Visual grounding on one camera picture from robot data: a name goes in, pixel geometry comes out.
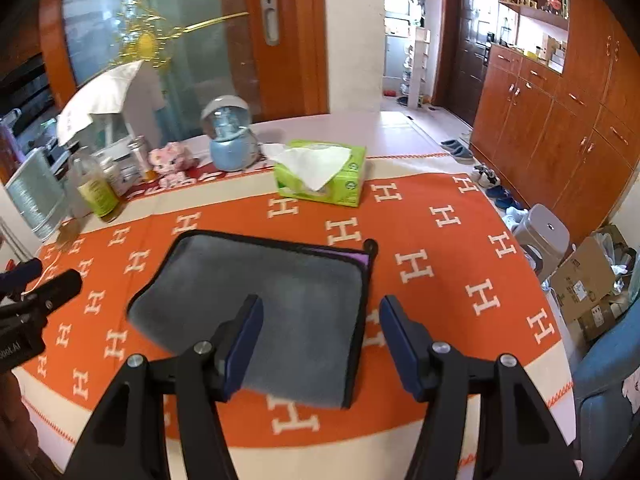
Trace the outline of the white house-shaped box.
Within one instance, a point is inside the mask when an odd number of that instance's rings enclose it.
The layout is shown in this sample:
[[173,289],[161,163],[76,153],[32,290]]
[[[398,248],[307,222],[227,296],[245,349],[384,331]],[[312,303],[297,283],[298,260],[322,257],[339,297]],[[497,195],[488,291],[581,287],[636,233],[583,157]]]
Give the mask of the white house-shaped box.
[[149,148],[170,140],[170,117],[158,71],[148,61],[107,70],[84,84],[56,118],[58,143],[79,143],[99,158],[122,160],[141,136]]

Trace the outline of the brown wooden cabinet wall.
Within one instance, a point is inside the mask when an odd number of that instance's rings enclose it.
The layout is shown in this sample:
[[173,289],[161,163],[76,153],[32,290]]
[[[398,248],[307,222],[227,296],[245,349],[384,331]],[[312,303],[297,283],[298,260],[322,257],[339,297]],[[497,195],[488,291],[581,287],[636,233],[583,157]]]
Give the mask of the brown wooden cabinet wall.
[[562,22],[562,70],[490,48],[472,152],[514,198],[547,206],[578,244],[613,213],[639,163],[639,49],[605,0],[499,0]]

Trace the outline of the pink plush toy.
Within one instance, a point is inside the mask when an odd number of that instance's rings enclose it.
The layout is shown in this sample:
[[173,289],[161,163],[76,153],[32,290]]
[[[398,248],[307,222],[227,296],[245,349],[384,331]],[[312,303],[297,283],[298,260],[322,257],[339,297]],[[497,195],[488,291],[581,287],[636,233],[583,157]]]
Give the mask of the pink plush toy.
[[160,188],[174,188],[188,180],[186,172],[198,166],[186,144],[169,142],[149,152],[148,161],[158,175]]

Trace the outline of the purple grey microfiber towel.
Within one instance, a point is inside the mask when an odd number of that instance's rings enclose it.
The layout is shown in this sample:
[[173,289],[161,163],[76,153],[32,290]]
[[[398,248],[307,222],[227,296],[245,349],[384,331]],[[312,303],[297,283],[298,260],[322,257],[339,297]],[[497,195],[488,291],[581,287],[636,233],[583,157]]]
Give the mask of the purple grey microfiber towel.
[[129,300],[129,323],[171,354],[213,336],[248,296],[261,304],[243,387],[314,408],[355,395],[378,243],[339,248],[219,231],[184,232]]

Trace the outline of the blue snow globe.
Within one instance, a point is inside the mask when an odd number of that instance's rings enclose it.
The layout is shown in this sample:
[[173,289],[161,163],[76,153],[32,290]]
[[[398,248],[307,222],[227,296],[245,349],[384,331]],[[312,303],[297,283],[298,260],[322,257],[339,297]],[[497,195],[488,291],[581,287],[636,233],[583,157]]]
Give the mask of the blue snow globe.
[[260,149],[251,124],[247,102],[238,96],[218,96],[202,110],[201,126],[209,137],[210,158],[218,170],[240,171],[258,161]]

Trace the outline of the green tissue box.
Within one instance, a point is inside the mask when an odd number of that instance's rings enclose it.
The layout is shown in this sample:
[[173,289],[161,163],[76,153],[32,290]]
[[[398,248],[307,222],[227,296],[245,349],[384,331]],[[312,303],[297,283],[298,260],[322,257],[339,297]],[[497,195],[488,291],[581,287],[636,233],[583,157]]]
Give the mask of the green tissue box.
[[311,140],[262,144],[273,164],[281,196],[337,206],[358,207],[364,180],[364,146]]

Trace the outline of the dark brown entrance door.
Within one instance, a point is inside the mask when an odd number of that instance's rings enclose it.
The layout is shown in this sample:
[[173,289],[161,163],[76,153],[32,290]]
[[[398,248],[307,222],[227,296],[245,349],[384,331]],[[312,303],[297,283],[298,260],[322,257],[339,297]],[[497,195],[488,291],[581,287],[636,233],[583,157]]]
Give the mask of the dark brown entrance door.
[[456,0],[454,58],[449,81],[449,109],[474,124],[487,72],[491,39],[497,25],[498,0]]

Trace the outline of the open cardboard box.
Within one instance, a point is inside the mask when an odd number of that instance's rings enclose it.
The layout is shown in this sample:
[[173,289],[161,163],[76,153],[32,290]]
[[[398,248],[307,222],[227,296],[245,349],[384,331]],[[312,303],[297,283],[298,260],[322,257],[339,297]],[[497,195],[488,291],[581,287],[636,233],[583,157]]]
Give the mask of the open cardboard box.
[[576,322],[585,341],[608,332],[630,306],[637,252],[614,224],[586,237],[549,278],[567,324]]

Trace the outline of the small glass jar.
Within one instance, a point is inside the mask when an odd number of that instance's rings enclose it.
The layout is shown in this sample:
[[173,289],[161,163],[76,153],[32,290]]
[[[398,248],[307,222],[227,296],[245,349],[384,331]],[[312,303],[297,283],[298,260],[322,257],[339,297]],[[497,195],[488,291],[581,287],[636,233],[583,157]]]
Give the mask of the small glass jar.
[[153,182],[157,175],[149,162],[149,147],[144,136],[135,136],[128,142],[128,148],[136,161],[141,177],[145,182]]

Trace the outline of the blue fabric chair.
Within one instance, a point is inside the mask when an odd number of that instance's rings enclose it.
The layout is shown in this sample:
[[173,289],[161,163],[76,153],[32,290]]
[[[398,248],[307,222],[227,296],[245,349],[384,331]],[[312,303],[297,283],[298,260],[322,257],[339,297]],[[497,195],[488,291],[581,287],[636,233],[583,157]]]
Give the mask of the blue fabric chair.
[[639,367],[639,304],[590,348],[573,372],[576,408],[574,450],[582,478],[605,478],[639,427],[639,411],[623,393]]

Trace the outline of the pale green ribbed bucket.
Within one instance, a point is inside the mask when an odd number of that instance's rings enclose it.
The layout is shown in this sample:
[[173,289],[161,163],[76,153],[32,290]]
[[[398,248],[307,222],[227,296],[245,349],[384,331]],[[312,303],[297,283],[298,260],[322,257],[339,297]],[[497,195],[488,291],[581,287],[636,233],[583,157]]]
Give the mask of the pale green ribbed bucket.
[[56,180],[43,148],[35,148],[6,184],[14,206],[29,229],[45,242],[70,213],[62,184]]

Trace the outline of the white shoe rack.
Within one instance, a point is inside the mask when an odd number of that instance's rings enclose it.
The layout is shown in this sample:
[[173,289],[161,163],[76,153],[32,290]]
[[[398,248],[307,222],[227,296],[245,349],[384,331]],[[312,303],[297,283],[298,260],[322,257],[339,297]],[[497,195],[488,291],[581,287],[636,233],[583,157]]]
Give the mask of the white shoe rack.
[[416,27],[410,44],[406,49],[406,58],[402,66],[400,93],[405,106],[417,110],[422,106],[422,84],[426,78],[428,48],[431,43],[431,32],[424,27]]

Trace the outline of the wooden glass sliding door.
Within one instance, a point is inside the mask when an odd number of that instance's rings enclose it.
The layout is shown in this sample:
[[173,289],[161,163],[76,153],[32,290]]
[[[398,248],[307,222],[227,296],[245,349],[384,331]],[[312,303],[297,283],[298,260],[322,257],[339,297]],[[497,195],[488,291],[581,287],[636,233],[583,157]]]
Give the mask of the wooden glass sliding door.
[[160,76],[163,132],[197,136],[201,112],[238,96],[258,122],[325,113],[326,0],[39,0],[53,99],[142,60]]

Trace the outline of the yellow-label plastic bottle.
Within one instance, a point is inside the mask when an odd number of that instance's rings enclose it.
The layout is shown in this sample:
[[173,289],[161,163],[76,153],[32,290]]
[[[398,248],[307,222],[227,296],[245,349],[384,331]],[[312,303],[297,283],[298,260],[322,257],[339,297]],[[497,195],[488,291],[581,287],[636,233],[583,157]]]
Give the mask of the yellow-label plastic bottle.
[[85,146],[70,154],[70,180],[100,220],[111,222],[120,214],[120,199],[108,183],[98,160]]

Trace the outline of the grey plastic stool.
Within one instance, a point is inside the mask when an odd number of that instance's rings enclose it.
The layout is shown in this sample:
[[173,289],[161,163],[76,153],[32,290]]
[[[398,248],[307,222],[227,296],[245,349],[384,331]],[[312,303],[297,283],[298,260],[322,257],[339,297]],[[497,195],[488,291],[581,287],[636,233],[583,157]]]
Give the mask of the grey plastic stool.
[[529,209],[515,228],[514,236],[541,283],[561,263],[570,244],[567,227],[543,204]]

